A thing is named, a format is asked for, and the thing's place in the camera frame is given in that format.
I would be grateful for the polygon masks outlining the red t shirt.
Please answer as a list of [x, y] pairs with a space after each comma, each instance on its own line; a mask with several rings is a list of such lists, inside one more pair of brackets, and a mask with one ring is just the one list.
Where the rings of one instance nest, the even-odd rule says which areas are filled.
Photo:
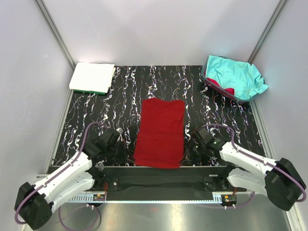
[[142, 101], [141, 125], [133, 158], [135, 165], [179, 168], [184, 154], [184, 114], [182, 100]]

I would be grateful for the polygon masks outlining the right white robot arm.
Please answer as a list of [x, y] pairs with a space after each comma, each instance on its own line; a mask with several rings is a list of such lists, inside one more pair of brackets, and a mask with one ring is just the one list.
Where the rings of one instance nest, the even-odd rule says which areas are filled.
[[267, 197], [276, 207], [289, 211], [297, 202], [307, 199], [306, 185], [291, 161], [262, 157], [235, 144], [234, 131], [230, 138], [212, 135], [204, 125], [192, 132], [189, 147], [180, 164], [200, 166], [214, 158], [224, 170], [214, 177], [203, 179], [206, 191], [233, 191], [222, 199], [222, 206], [236, 207], [236, 190], [246, 189]]

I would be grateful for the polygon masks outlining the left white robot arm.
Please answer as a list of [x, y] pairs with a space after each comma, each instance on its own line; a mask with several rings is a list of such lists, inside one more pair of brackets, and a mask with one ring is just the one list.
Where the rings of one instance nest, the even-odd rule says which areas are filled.
[[117, 150], [123, 132], [122, 128], [109, 128], [93, 141], [83, 140], [79, 151], [61, 167], [34, 184], [22, 184], [14, 205], [15, 222], [40, 229], [59, 207], [75, 196], [106, 186], [104, 161]]

